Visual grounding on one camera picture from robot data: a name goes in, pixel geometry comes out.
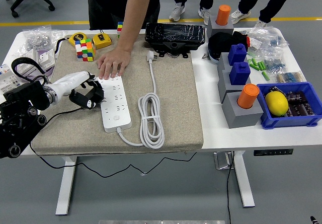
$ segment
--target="plug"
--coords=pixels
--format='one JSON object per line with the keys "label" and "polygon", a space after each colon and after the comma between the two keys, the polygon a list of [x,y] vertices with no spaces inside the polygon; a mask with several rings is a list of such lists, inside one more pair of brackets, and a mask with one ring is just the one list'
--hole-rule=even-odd
{"label": "plug", "polygon": [[149,50],[146,55],[146,61],[149,62],[150,60],[153,61],[156,59],[157,59],[157,56],[154,55],[153,51]]}

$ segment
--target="tape measure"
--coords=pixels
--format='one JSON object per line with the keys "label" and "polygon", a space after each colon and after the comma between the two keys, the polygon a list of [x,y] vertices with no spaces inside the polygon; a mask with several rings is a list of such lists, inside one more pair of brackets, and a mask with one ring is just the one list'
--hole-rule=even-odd
{"label": "tape measure", "polygon": [[101,49],[112,44],[112,40],[108,34],[100,33],[93,37],[93,43],[96,46],[96,49]]}
{"label": "tape measure", "polygon": [[72,36],[70,36],[70,38],[68,39],[68,41],[75,46],[75,41],[81,41],[83,39],[87,39],[86,34],[82,33],[82,32],[78,32],[78,33],[74,33]]}

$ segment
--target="gray floor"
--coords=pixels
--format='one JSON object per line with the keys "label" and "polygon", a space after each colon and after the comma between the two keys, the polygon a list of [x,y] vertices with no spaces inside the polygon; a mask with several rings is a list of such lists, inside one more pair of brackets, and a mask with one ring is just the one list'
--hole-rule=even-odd
{"label": "gray floor", "polygon": [[[25,0],[18,8],[19,17],[11,16],[13,0],[0,0],[0,23],[87,21],[87,0],[52,0],[50,12],[42,0]],[[215,13],[220,4],[233,10],[239,0],[214,0]],[[268,0],[259,0],[252,9],[258,17]],[[161,0],[160,19],[167,19],[173,0]],[[183,18],[197,18],[199,0],[188,0]],[[322,17],[320,0],[288,0],[277,17]],[[322,97],[320,75],[321,21],[273,21],[281,30],[306,79]],[[237,27],[252,27],[240,22]],[[22,30],[35,28],[1,26],[0,64]],[[89,26],[60,25],[54,29],[84,30]],[[103,175],[133,164],[148,171],[163,157],[188,159],[192,153],[112,155],[81,157]],[[310,223],[315,216],[322,222],[321,146],[297,147],[291,156],[254,157],[244,154],[256,207],[243,208],[234,171],[229,196],[232,223]],[[47,157],[60,166],[61,158]],[[227,171],[215,169],[212,153],[197,153],[190,162],[165,160],[146,176],[129,169],[103,179],[84,167],[77,167],[68,216],[55,216],[62,170],[54,170],[38,158],[0,160],[1,223],[98,223],[105,219],[219,219],[228,223]]]}

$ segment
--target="gray block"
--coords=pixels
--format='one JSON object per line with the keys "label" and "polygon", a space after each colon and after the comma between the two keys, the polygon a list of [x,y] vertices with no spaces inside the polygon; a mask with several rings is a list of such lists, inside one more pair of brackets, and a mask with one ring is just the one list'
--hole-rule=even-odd
{"label": "gray block", "polygon": [[220,70],[228,70],[229,72],[231,71],[232,66],[229,65],[228,54],[229,54],[229,52],[221,53],[219,61],[218,61],[218,66],[217,66],[218,72]]}
{"label": "gray block", "polygon": [[218,32],[224,32],[228,34],[233,33],[233,24],[231,21],[231,17],[229,16],[228,18],[228,23],[224,26],[218,25],[216,23],[217,15],[216,16],[210,16],[209,21],[208,21],[208,26],[207,26],[207,37],[208,39],[218,33]]}
{"label": "gray block", "polygon": [[221,105],[229,128],[254,126],[263,114],[262,107],[256,99],[249,109],[241,108],[237,104],[240,92],[227,93]]}
{"label": "gray block", "polygon": [[[229,92],[241,92],[244,88],[244,85],[232,85],[229,78],[229,70],[220,70],[218,72],[219,81],[218,81],[218,90],[220,96],[220,102],[223,103],[225,96]],[[251,80],[248,77],[246,84],[250,84]]]}

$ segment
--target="rubik's cube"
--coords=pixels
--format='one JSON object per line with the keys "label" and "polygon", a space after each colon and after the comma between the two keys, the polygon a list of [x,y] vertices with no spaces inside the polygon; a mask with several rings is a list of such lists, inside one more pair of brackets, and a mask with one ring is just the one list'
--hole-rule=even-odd
{"label": "rubik's cube", "polygon": [[78,61],[94,61],[96,49],[91,39],[75,41],[75,48]]}
{"label": "rubik's cube", "polygon": [[118,38],[120,38],[122,28],[123,28],[123,22],[118,22],[117,23],[117,37]]}

